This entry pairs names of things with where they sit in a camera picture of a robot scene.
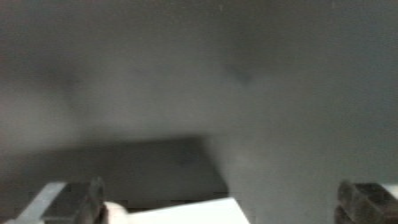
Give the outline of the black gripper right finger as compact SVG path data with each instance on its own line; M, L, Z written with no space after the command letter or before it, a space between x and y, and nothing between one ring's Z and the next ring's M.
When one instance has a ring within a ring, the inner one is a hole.
M398 224L398 183L340 182L333 224Z

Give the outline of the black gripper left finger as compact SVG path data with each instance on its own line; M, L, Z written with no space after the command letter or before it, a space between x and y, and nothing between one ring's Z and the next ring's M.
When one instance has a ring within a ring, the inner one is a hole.
M49 182L15 217L15 224L108 224L102 181Z

